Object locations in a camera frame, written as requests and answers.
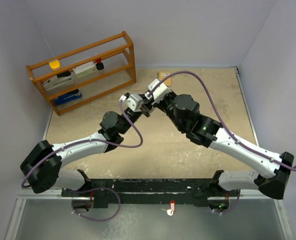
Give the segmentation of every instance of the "yellow block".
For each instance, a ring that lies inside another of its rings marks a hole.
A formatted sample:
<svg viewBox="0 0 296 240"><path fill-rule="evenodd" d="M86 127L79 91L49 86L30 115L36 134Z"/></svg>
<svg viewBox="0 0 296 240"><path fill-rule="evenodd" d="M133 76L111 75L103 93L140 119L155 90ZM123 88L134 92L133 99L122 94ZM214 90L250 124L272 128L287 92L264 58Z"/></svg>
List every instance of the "yellow block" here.
<svg viewBox="0 0 296 240"><path fill-rule="evenodd" d="M59 60L53 60L49 62L49 65L53 71L59 70L61 68Z"/></svg>

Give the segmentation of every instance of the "wooden shelf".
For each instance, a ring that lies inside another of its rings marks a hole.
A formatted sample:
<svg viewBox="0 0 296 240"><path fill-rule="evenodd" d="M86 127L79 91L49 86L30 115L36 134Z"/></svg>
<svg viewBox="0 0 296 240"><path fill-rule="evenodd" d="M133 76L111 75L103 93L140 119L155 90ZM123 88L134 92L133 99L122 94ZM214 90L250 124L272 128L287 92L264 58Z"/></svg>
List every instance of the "wooden shelf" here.
<svg viewBox="0 0 296 240"><path fill-rule="evenodd" d="M52 72L46 73L46 74L44 74L42 76L39 76L39 77L34 77L34 74L33 74L34 69L43 67L43 66L49 64L49 62L51 62L52 60L61 60L61 59L70 57L72 55L78 54L80 52L89 50L91 48L97 47L99 45L105 44L107 42L119 39L119 38L124 38L126 44L124 44L122 46L119 46L119 47L116 47L114 49L111 49L109 51L103 52L101 54L89 57L89 58L87 58L85 60L76 62L76 63L71 64L69 66L62 67L60 70L52 71ZM100 59L100 58L103 61L103 60L105 60L107 58L113 57L113 56L118 55L118 54L123 54L125 59L126 59L126 62L120 62L119 64L115 64L113 67L105 67L103 70L97 70L92 74L89 74L89 75L81 77L81 78L77 78L70 85L58 87L58 88L50 90L50 91L46 91L44 89L44 87L43 87L42 83L46 82L48 79L56 76L59 73L63 73L65 71L72 72L73 68L75 68L77 66L80 66L82 64L85 64L85 63L88 63L88 62L95 62L96 59ZM35 87L39 90L39 92L42 94L42 96L46 99L46 101L51 105L51 107L53 108L53 110L56 112L57 115L66 113L66 112L68 112L68 111L70 111L72 109L75 109L75 108L77 108L79 106L87 104L87 103L89 103L89 102L91 102L91 101L93 101L93 100L95 100L97 98L100 98L100 97L102 97L104 95L107 95L107 94L109 94L111 92L114 92L114 91L116 91L116 90L118 90L120 88L123 88L123 87L125 87L127 85L130 85L130 84L133 84L133 83L136 82L134 46L133 46L133 42L132 42L131 38L128 36L128 34L125 31L123 31L122 33L119 33L117 35L111 36L109 38L103 39L101 41L97 41L97 42L94 42L94 43L89 44L87 46L75 49L75 50L67 52L67 53L64 53L64 54L59 55L57 57L53 57L51 59L39 62L37 64L27 65L26 68L27 68L30 80L35 85ZM62 110L58 110L57 106L54 103L54 99L61 96L61 95L63 95L63 94L66 94L66 93L71 92L71 91L73 91L75 89L84 87L84 86L86 86L88 84L91 84L91 83L93 83L95 81L106 78L108 76L111 76L111 75L116 74L116 73L118 73L120 71L123 71L123 70L126 70L127 73L129 74L129 76L131 78L130 81L128 81L126 83L123 83L123 84L121 84L119 86L113 87L113 88L111 88L111 89L109 89L107 91L104 91L104 92L102 92L100 94L97 94L97 95L95 95L93 97L90 97L90 98L88 98L86 100L83 100L82 102L79 102L79 103L74 104L74 105L72 105L70 107L64 108Z"/></svg>

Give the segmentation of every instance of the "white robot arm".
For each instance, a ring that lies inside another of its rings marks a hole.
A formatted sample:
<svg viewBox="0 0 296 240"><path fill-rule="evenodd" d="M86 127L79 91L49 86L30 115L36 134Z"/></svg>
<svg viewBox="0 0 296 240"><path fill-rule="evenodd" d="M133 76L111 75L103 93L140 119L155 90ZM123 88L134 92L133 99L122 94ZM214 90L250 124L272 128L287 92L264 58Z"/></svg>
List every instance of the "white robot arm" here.
<svg viewBox="0 0 296 240"><path fill-rule="evenodd" d="M120 101L127 105L124 114L133 123L141 115L149 117L154 109L158 108L167 114L177 129L186 134L191 142L226 153L252 168L243 172L217 171L212 183L225 191L252 189L260 190L274 199L283 197L289 170L246 150L239 141L235 142L220 122L200 114L199 103L190 95L176 95L163 83L150 94L157 84L159 80L156 79L148 86L145 94L126 93L121 96ZM107 112L100 126L102 128L98 132L73 142L53 145L47 141L38 143L21 164L21 170L35 193L41 193L51 187L79 190L88 180L84 172L61 168L86 156L115 149L123 141L119 134L124 134L131 127L124 116L115 112ZM269 155L275 161L292 165L291 154L270 152L234 136L251 149ZM51 153L54 153L51 158L36 167Z"/></svg>

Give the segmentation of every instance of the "orange wooden rack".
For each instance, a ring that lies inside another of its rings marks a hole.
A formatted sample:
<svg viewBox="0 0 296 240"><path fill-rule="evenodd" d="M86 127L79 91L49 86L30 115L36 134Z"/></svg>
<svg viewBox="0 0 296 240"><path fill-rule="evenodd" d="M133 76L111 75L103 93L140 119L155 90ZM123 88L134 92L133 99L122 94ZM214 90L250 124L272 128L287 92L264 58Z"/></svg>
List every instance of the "orange wooden rack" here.
<svg viewBox="0 0 296 240"><path fill-rule="evenodd" d="M39 76L39 77L34 77L33 70L47 65L47 64L49 64L49 62L51 62L53 60L64 59L64 58L70 57L72 55L75 55L75 54L78 54L80 52L92 49L94 47L97 47L99 45L108 43L110 41L113 41L113 40L116 40L116 39L119 39L119 38L124 38L126 44L124 44L122 46L119 46L119 47L116 47L114 49L111 49L109 51L106 51L104 53L89 57L89 58L87 58L85 60L76 62L76 63L71 64L69 66L62 67L60 70L52 71L52 72L49 72L49 73L44 74L44 75ZM110 57L118 55L118 54L123 54L124 55L124 57L127 60L126 65L120 66L120 67L112 69L110 71L105 71L103 74L96 75L95 77L90 78L90 79L85 78L85 80L80 80L76 84L68 85L68 86L60 89L59 91L54 91L54 92L53 91L46 91L44 89L44 87L43 87L42 83L46 82L48 79L54 77L55 75L57 75L59 73L62 73L62 72L65 72L65 71L72 72L73 68L75 68L77 66L80 66L82 64L85 64L85 63L88 63L88 62L91 62L91 61L95 62L95 60L99 59L99 58L101 58L101 60L104 60L104 59L110 58ZM50 104L50 106L53 108L53 110L56 112L57 115L61 115L63 113L66 113L66 112L68 112L68 111L70 111L72 109L75 109L75 108L77 108L79 106L87 104L87 103L89 103L89 102L91 102L91 101L93 101L95 99L98 99L98 98L100 98L100 97L102 97L104 95L112 93L112 92L114 92L114 91L116 91L118 89L121 89L121 88L123 88L125 86L128 86L128 85L133 84L133 83L136 82L136 67L135 67L135 59L134 59L134 46L133 46L133 42L132 42L131 38L129 37L129 35L125 31L122 31L122 33L119 33L117 35L108 37L108 38L103 39L101 41L94 42L94 43L89 44L87 46L84 46L84 47L75 49L73 51L64 53L62 55L53 57L51 59L39 62L37 64L27 65L26 68L27 68L27 71L28 71L31 82L38 89L38 91L42 94L42 96L46 99L46 101ZM78 102L78 103L76 103L76 104L74 104L72 106L69 106L69 107L61 109L61 110L59 110L58 107L55 105L55 102L54 102L55 98L57 98L57 97L59 97L59 96L61 96L63 94L66 94L68 92L71 92L71 91L73 91L75 89L78 89L80 87L84 87L85 85L91 84L91 83L93 83L95 81L98 81L100 79L103 79L105 77L108 77L110 75L113 75L115 73L118 73L120 71L123 71L123 70L126 70L127 73L129 74L129 76L131 78L130 81L127 81L127 82L125 82L125 83L123 83L121 85L118 85L118 86L116 86L114 88L111 88L111 89L109 89L107 91L104 91L104 92L98 94L98 95L92 96L92 97L90 97L90 98L88 98L86 100L83 100L81 102Z"/></svg>

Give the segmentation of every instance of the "red clip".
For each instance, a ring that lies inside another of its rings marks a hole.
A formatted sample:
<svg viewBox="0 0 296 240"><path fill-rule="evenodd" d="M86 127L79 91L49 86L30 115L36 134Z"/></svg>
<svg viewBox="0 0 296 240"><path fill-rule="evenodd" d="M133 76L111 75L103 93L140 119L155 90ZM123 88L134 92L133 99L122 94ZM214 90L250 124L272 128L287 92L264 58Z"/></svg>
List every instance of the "red clip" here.
<svg viewBox="0 0 296 240"><path fill-rule="evenodd" d="M174 200L170 201L170 209L176 212L176 202Z"/></svg>

